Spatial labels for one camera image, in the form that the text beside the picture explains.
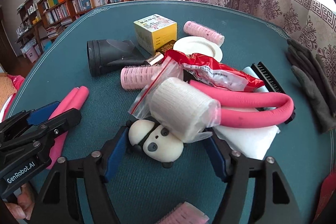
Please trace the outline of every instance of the blue gripper pad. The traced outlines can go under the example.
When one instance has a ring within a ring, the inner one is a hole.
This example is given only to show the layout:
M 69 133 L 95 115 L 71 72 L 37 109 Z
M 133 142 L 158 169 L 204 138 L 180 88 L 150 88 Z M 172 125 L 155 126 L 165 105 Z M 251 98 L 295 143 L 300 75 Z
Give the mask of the blue gripper pad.
M 222 181 L 228 179 L 228 174 L 226 173 L 226 164 L 224 158 L 219 151 L 214 139 L 212 137 L 202 140 L 203 146 L 209 156 L 211 165 L 215 171 L 217 177 Z
M 106 182 L 108 182 L 112 177 L 115 176 L 115 174 L 118 171 L 118 167 L 121 163 L 121 160 L 125 155 L 128 142 L 128 131 L 129 128 L 126 127 L 122 131 L 121 135 L 117 133 L 115 136 L 115 138 L 119 139 L 117 140 L 117 143 L 115 144 L 113 151 L 111 152 L 110 156 L 107 159 L 106 172 L 104 174 Z
M 49 119 L 50 115 L 54 112 L 59 104 L 60 103 L 56 101 L 33 111 L 32 113 L 30 113 L 30 116 L 27 119 L 27 123 L 29 125 L 37 126 L 40 123 L 45 122 Z

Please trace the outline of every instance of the pink bin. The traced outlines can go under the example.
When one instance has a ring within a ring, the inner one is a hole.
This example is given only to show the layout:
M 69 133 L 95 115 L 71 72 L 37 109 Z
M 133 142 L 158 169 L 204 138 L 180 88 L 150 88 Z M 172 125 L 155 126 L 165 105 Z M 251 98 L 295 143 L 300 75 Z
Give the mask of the pink bin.
M 34 63 L 39 56 L 37 55 L 37 52 L 34 47 L 31 47 L 27 52 L 26 55 L 28 56 L 30 62 Z

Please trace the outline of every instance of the white plate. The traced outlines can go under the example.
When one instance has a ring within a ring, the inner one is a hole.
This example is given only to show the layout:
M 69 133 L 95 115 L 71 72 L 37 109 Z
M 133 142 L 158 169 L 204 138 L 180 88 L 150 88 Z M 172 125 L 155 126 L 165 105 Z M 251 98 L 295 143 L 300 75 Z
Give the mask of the white plate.
M 184 54 L 201 53 L 213 57 L 218 62 L 223 58 L 220 47 L 203 37 L 183 37 L 175 42 L 173 50 Z

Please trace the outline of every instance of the panda toy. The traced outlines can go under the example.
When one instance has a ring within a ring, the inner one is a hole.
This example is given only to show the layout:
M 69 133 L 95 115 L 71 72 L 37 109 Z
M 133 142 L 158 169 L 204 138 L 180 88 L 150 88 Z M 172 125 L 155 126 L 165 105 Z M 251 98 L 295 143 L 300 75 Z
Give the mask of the panda toy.
M 149 120 L 137 120 L 126 124 L 130 129 L 128 139 L 133 151 L 144 151 L 149 157 L 170 168 L 183 151 L 183 142 L 161 124 Z

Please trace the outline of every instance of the red plastic wrapper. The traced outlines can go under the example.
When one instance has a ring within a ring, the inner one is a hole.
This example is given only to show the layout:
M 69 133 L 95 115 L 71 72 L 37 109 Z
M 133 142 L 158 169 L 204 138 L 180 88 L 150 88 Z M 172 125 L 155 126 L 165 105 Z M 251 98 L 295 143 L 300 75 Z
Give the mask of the red plastic wrapper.
M 264 85 L 262 80 L 219 63 L 210 56 L 199 53 L 185 55 L 175 50 L 168 50 L 165 58 L 168 56 L 191 73 L 196 80 L 211 86 L 232 91 L 253 92 Z

